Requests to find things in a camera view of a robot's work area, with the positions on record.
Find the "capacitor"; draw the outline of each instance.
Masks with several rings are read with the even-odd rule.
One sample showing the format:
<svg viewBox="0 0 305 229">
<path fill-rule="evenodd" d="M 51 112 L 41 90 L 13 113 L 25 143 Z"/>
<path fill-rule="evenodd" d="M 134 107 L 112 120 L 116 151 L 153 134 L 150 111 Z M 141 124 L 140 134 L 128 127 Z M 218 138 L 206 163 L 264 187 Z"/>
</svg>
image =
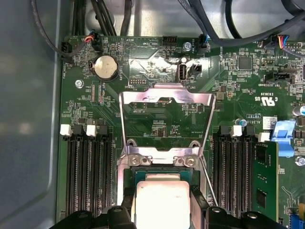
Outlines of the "capacitor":
<svg viewBox="0 0 305 229">
<path fill-rule="evenodd" d="M 247 126 L 247 121 L 241 118 L 235 120 L 235 125 L 241 125 L 242 127 Z"/>
<path fill-rule="evenodd" d="M 295 106 L 292 109 L 292 113 L 295 116 L 305 116 L 305 106 Z"/>
<path fill-rule="evenodd" d="M 296 124 L 298 126 L 305 126 L 305 116 L 298 116 L 296 118 Z"/>
</svg>

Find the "wire bundle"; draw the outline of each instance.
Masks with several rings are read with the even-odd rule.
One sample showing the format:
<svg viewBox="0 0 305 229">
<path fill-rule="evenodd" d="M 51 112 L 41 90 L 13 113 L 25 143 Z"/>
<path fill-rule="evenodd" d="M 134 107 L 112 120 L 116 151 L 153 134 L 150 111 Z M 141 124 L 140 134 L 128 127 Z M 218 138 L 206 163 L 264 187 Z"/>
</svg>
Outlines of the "wire bundle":
<svg viewBox="0 0 305 229">
<path fill-rule="evenodd" d="M 278 43 L 279 43 L 280 49 L 283 49 L 286 46 L 286 42 L 287 42 L 289 36 L 288 35 L 284 35 L 284 36 L 279 35 L 279 36 L 277 36 L 277 38 L 278 38 Z"/>
<path fill-rule="evenodd" d="M 182 7 L 188 12 L 188 14 L 193 17 L 200 29 L 204 34 L 208 34 L 213 42 L 219 46 L 223 47 L 234 47 L 246 45 L 253 43 L 255 41 L 261 41 L 268 38 L 271 35 L 279 34 L 282 31 L 289 29 L 291 26 L 298 23 L 300 20 L 305 18 L 305 11 L 293 17 L 290 20 L 287 20 L 285 23 L 265 32 L 262 32 L 258 35 L 240 38 L 240 39 L 220 39 L 215 32 L 213 26 L 211 25 L 209 18 L 207 17 L 205 10 L 201 4 L 200 0 L 178 0 Z"/>
</svg>

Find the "chip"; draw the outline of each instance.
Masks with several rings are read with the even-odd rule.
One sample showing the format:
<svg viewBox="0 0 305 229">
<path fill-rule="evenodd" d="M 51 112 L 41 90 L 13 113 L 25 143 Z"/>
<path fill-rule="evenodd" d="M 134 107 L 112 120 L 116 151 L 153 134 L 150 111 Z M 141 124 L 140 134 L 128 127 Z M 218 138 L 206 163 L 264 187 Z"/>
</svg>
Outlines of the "chip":
<svg viewBox="0 0 305 229">
<path fill-rule="evenodd" d="M 86 119 L 85 118 L 79 118 L 78 119 L 78 123 L 85 123 L 86 122 Z"/>
<path fill-rule="evenodd" d="M 224 92 L 216 92 L 217 100 L 224 100 Z"/>
<path fill-rule="evenodd" d="M 105 121 L 101 119 L 95 120 L 95 125 L 105 125 Z"/>
<path fill-rule="evenodd" d="M 266 147 L 256 146 L 256 160 L 258 160 L 261 163 L 266 163 L 267 161 Z"/>
<path fill-rule="evenodd" d="M 256 202 L 263 208 L 266 208 L 266 194 L 261 190 L 256 190 Z"/>
<path fill-rule="evenodd" d="M 251 70 L 252 69 L 252 59 L 248 56 L 241 56 L 238 58 L 238 68 L 240 70 Z"/>
</svg>

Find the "integrated circuit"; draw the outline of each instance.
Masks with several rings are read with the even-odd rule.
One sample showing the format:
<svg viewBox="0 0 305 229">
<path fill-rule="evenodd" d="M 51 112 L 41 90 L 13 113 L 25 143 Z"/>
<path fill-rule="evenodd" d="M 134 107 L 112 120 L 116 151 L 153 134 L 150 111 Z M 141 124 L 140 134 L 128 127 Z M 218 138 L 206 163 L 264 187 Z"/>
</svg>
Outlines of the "integrated circuit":
<svg viewBox="0 0 305 229">
<path fill-rule="evenodd" d="M 240 56 L 238 58 L 238 69 L 239 70 L 251 70 L 252 59 L 249 56 Z"/>
<path fill-rule="evenodd" d="M 266 208 L 266 193 L 256 190 L 256 202 L 263 208 Z"/>
<path fill-rule="evenodd" d="M 256 160 L 261 163 L 266 163 L 267 161 L 267 154 L 266 148 L 263 146 L 256 146 Z"/>
</svg>

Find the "screw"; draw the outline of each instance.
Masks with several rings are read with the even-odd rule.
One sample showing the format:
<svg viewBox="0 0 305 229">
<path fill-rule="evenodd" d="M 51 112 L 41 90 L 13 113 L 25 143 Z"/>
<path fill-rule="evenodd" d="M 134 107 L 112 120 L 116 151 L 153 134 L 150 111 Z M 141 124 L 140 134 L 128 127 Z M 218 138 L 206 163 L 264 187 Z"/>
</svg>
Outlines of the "screw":
<svg viewBox="0 0 305 229">
<path fill-rule="evenodd" d="M 213 212 L 216 212 L 216 213 L 219 213 L 219 212 L 220 212 L 220 209 L 219 209 L 219 208 L 212 208 L 212 211 L 213 211 Z"/>
<path fill-rule="evenodd" d="M 257 218 L 257 215 L 253 214 L 253 213 L 248 213 L 247 216 L 249 218 L 252 218 L 252 219 L 256 219 Z"/>
<path fill-rule="evenodd" d="M 188 166 L 194 166 L 195 165 L 195 160 L 194 160 L 194 158 L 188 158 L 187 160 L 186 160 L 186 164 L 188 165 Z"/>
<path fill-rule="evenodd" d="M 133 166 L 138 166 L 140 164 L 140 160 L 139 160 L 139 157 L 138 156 L 133 156 L 131 159 L 130 159 L 130 162 Z"/>
<path fill-rule="evenodd" d="M 189 43 L 189 42 L 186 42 L 183 44 L 183 50 L 186 51 L 186 52 L 189 52 L 192 50 L 192 44 Z"/>
<path fill-rule="evenodd" d="M 78 89 L 81 89 L 84 86 L 84 81 L 83 80 L 76 80 L 75 81 L 75 86 Z"/>
<path fill-rule="evenodd" d="M 305 166 L 305 158 L 303 158 L 302 156 L 298 156 L 298 157 L 295 159 L 295 163 L 296 163 L 298 166 Z"/>
</svg>

